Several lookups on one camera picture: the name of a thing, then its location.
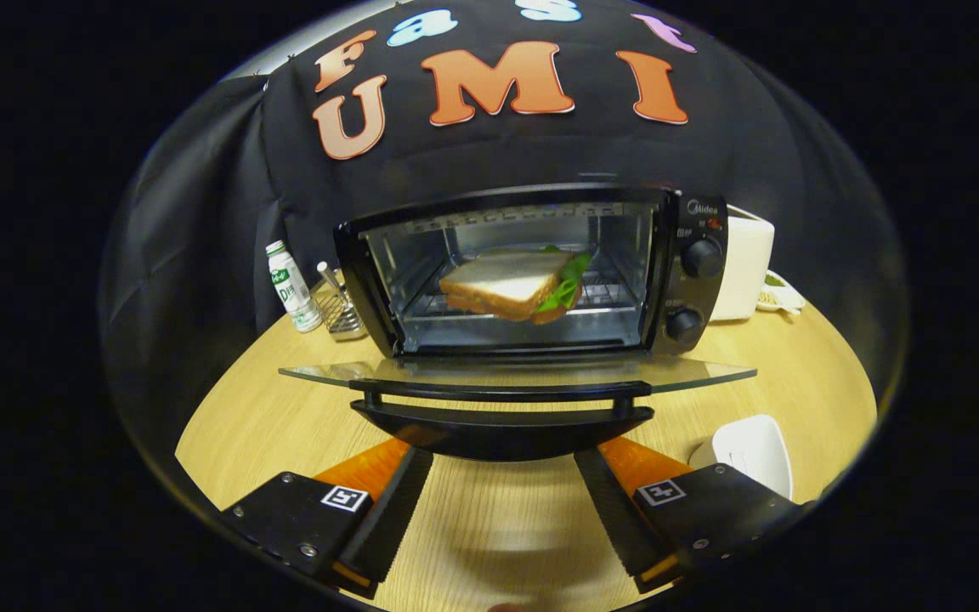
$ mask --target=white bottle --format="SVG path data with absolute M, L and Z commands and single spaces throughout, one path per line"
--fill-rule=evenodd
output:
M 274 290 L 282 298 L 282 305 L 292 318 L 292 324 L 297 331 L 305 333 L 318 328 L 323 322 L 323 316 L 315 306 L 308 286 L 300 275 L 296 261 L 292 260 L 292 255 L 286 250 L 284 241 L 268 244 L 267 257 Z

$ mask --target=black background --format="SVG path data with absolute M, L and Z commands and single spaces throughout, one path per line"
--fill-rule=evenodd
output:
M 0 4 L 0 604 L 325 608 L 144 467 L 102 386 L 93 299 L 106 228 L 149 146 L 331 5 Z M 979 604 L 979 3 L 659 5 L 832 121 L 890 202 L 914 294 L 904 388 L 874 452 L 784 554 L 685 604 Z M 855 98 L 838 87 L 850 80 Z

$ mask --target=green lettuce leaf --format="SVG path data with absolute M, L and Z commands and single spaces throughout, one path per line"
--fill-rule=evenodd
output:
M 554 249 L 554 252 L 558 251 L 558 248 L 555 246 L 543 247 L 543 251 L 548 251 L 548 249 Z M 540 303 L 539 308 L 535 309 L 535 312 L 545 313 L 545 311 L 556 309 L 558 306 L 572 309 L 572 303 L 576 296 L 576 287 L 580 284 L 580 279 L 584 275 L 584 271 L 587 270 L 587 264 L 590 263 L 591 255 L 588 255 L 587 252 L 583 252 L 566 263 L 559 272 L 561 283 L 551 296 L 545 299 L 543 303 Z

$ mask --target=letter m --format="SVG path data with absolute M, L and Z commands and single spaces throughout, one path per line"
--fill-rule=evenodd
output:
M 428 118 L 433 125 L 462 123 L 474 117 L 474 107 L 463 101 L 463 92 L 490 115 L 505 107 L 512 83 L 517 96 L 512 109 L 524 115 L 569 112 L 572 98 L 561 90 L 552 42 L 515 42 L 505 50 L 497 66 L 489 67 L 466 50 L 448 51 L 422 60 L 436 80 L 436 111 Z

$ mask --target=oven control knob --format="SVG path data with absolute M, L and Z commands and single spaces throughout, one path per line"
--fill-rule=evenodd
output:
M 704 330 L 705 322 L 696 310 L 677 310 L 667 316 L 667 337 L 677 343 L 695 344 Z
M 682 254 L 682 267 L 694 278 L 710 279 L 719 275 L 723 269 L 723 254 L 719 245 L 712 239 L 695 241 Z

